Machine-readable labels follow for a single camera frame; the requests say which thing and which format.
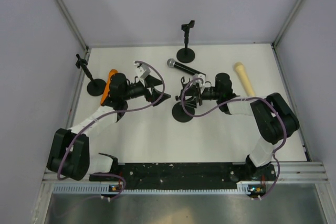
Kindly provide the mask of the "black microphone stand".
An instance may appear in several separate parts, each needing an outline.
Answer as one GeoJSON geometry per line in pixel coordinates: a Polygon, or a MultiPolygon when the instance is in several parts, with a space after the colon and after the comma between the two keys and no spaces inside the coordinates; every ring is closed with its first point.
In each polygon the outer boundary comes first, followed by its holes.
{"type": "Polygon", "coordinates": [[[78,69],[82,69],[84,74],[87,76],[87,78],[90,80],[87,84],[87,92],[89,95],[93,97],[98,97],[103,94],[106,82],[102,79],[96,78],[94,79],[91,72],[89,71],[87,65],[87,60],[80,57],[79,54],[76,54],[77,61],[75,63],[76,67],[78,69]]]}
{"type": "Polygon", "coordinates": [[[177,120],[180,123],[186,123],[191,121],[193,117],[190,116],[190,114],[191,115],[195,114],[195,109],[193,107],[185,105],[186,111],[188,112],[185,113],[181,105],[181,94],[186,84],[187,83],[185,82],[185,77],[182,77],[181,78],[182,89],[180,91],[180,94],[175,96],[175,100],[177,101],[177,103],[172,108],[172,116],[174,117],[175,120],[177,120]]]}
{"type": "Polygon", "coordinates": [[[184,31],[184,47],[177,54],[177,60],[182,63],[190,63],[195,59],[195,52],[188,47],[190,29],[195,25],[195,21],[191,20],[188,24],[182,24],[181,30],[184,31]]]}

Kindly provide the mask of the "black microphone silver grille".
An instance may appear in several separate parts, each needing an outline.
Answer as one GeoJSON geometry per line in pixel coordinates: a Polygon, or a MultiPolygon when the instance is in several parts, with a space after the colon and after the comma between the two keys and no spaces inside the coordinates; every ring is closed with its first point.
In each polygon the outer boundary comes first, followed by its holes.
{"type": "Polygon", "coordinates": [[[202,73],[198,70],[195,70],[191,67],[188,67],[187,65],[179,63],[179,62],[175,61],[173,58],[167,60],[167,66],[169,68],[177,69],[179,71],[182,71],[182,72],[184,72],[186,74],[189,74],[189,75],[192,75],[192,76],[199,75],[199,74],[206,76],[206,74],[204,74],[204,73],[202,73]]]}

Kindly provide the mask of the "orange microphone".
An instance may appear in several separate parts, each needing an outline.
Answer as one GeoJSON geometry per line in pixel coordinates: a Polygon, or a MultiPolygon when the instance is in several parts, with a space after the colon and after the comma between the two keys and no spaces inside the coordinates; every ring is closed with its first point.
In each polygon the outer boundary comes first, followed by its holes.
{"type": "Polygon", "coordinates": [[[104,92],[102,94],[100,105],[103,105],[105,99],[108,97],[108,94],[109,94],[109,91],[110,91],[109,85],[110,85],[110,82],[111,82],[111,78],[116,73],[118,73],[118,71],[116,69],[111,69],[111,71],[109,72],[108,81],[107,81],[107,84],[105,86],[104,92]]]}

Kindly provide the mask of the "beige microphone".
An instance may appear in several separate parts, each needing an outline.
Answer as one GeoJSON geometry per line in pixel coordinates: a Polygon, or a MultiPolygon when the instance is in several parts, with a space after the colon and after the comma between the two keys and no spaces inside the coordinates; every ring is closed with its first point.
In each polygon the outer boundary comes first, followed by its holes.
{"type": "Polygon", "coordinates": [[[241,62],[237,62],[234,64],[234,70],[236,71],[246,94],[250,97],[254,97],[256,93],[251,85],[245,66],[241,62]]]}

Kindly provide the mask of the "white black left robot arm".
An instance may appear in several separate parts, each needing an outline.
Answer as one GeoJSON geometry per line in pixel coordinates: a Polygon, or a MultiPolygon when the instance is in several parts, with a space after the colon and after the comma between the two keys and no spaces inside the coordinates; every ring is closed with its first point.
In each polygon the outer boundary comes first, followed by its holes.
{"type": "Polygon", "coordinates": [[[86,175],[101,173],[107,180],[114,180],[119,168],[114,157],[103,151],[93,151],[91,143],[100,133],[119,122],[131,112],[128,101],[144,97],[149,106],[157,106],[171,96],[157,90],[165,86],[162,76],[145,74],[131,83],[123,73],[115,73],[107,83],[108,93],[98,109],[81,123],[56,131],[51,146],[47,168],[57,174],[58,180],[82,180],[86,175]]]}

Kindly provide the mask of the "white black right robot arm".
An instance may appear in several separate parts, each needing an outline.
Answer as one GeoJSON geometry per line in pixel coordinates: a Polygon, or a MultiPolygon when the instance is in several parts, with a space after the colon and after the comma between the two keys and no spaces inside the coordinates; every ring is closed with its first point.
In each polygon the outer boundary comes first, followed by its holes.
{"type": "Polygon", "coordinates": [[[216,75],[214,86],[206,87],[206,84],[201,74],[194,75],[189,81],[181,78],[181,93],[175,99],[182,112],[195,118],[194,110],[203,101],[216,101],[216,107],[227,115],[254,117],[260,139],[245,159],[245,174],[252,180],[260,178],[271,160],[276,158],[275,153],[299,129],[297,117],[280,93],[272,93],[265,98],[236,95],[230,76],[226,73],[216,75]]]}

